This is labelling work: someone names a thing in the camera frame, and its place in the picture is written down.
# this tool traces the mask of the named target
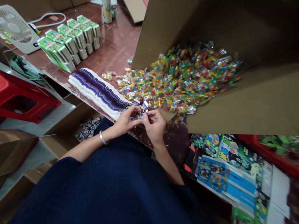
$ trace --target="silver bracelet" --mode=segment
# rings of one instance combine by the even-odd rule
[[[108,143],[106,143],[106,142],[104,141],[104,139],[103,139],[102,131],[100,131],[99,135],[100,135],[100,139],[101,139],[102,143],[103,143],[104,145],[108,145]]]

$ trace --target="bottle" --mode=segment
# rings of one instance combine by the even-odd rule
[[[111,0],[102,0],[102,12],[105,23],[112,22]]]

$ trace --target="navy blue clothing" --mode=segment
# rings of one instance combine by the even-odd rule
[[[113,123],[104,119],[95,134]],[[37,183],[10,223],[208,223],[187,186],[169,183],[162,168],[128,134],[85,162],[67,157]]]

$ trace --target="finger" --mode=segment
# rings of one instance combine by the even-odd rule
[[[130,113],[132,113],[133,111],[141,112],[141,108],[138,107],[138,106],[136,106],[136,105],[132,105],[132,106],[129,107],[128,111],[129,111]]]
[[[135,117],[136,114],[137,114],[137,111],[133,111],[133,112],[131,113],[131,117]]]
[[[134,121],[130,122],[130,128],[133,128],[133,127],[135,127],[135,126],[137,126],[137,125],[139,125],[139,124],[141,124],[141,123],[142,123],[142,120],[141,120],[141,119],[139,119],[139,120],[134,120]]]
[[[160,113],[159,110],[150,110],[147,114],[149,115],[154,115],[156,116],[156,118],[160,121],[160,120],[164,120],[162,114]]]
[[[150,121],[146,113],[143,114],[141,121],[144,124],[145,128],[150,125]]]
[[[149,114],[147,114],[147,116],[148,117],[153,117],[153,118],[157,119],[156,115],[149,115]]]
[[[149,120],[150,120],[152,123],[154,123],[156,119],[153,118],[153,117],[149,117]]]

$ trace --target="woman's right hand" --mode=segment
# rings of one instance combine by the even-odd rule
[[[166,120],[159,110],[150,110],[143,114],[142,123],[154,148],[164,145],[163,135],[166,127]]]

